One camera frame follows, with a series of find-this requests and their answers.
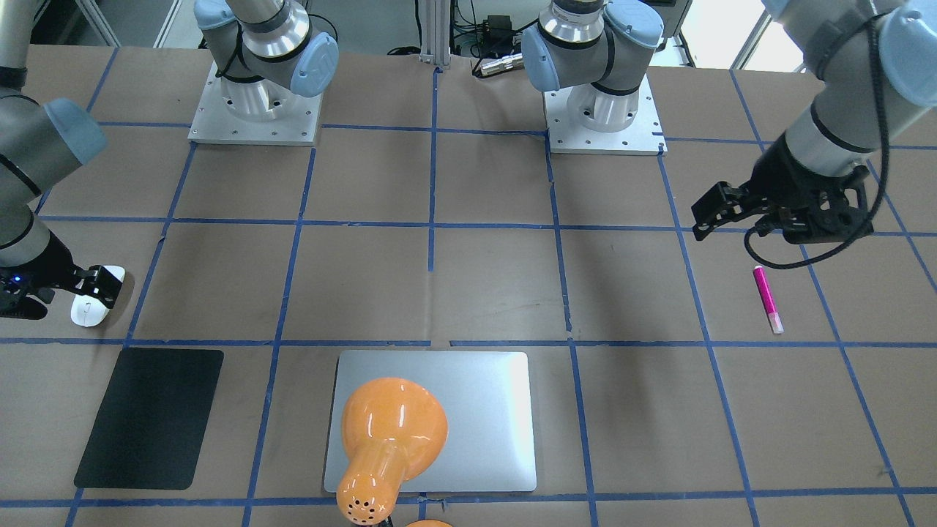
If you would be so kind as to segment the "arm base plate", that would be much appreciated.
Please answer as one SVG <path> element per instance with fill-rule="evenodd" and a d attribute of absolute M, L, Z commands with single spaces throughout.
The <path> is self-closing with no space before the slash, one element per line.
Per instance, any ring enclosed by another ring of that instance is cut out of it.
<path fill-rule="evenodd" d="M 554 154 L 666 154 L 649 78 L 636 92 L 612 96 L 594 86 L 543 93 L 550 150 Z"/>
<path fill-rule="evenodd" d="M 234 83 L 211 64 L 188 140 L 215 146 L 315 146 L 324 97 L 302 97 L 268 80 Z"/>

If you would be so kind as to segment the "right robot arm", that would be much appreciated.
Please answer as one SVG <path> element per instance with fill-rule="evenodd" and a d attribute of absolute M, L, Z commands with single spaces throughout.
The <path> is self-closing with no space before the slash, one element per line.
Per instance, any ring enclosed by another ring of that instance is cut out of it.
<path fill-rule="evenodd" d="M 337 72 L 332 34 L 298 1 L 197 1 L 194 17 L 215 63 L 215 83 L 239 118 L 264 122 L 291 101 L 323 94 Z M 40 104 L 23 93 L 36 7 L 2 3 L 2 316 L 45 317 L 57 290 L 78 307 L 114 307 L 123 280 L 81 268 L 30 203 L 90 163 L 107 139 L 68 99 Z"/>

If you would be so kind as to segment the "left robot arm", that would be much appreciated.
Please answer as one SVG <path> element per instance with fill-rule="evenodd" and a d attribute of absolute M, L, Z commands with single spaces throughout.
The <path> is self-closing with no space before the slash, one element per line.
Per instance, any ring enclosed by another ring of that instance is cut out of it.
<path fill-rule="evenodd" d="M 794 123 L 738 187 L 719 182 L 693 204 L 697 240 L 757 216 L 754 231 L 790 244 L 847 242 L 873 231 L 865 162 L 935 106 L 933 1 L 766 1 L 769 16 L 823 81 Z M 665 24 L 640 1 L 552 1 L 526 28 L 526 74 L 541 92 L 573 88 L 579 121 L 612 132 L 630 123 L 599 104 L 633 105 Z"/>

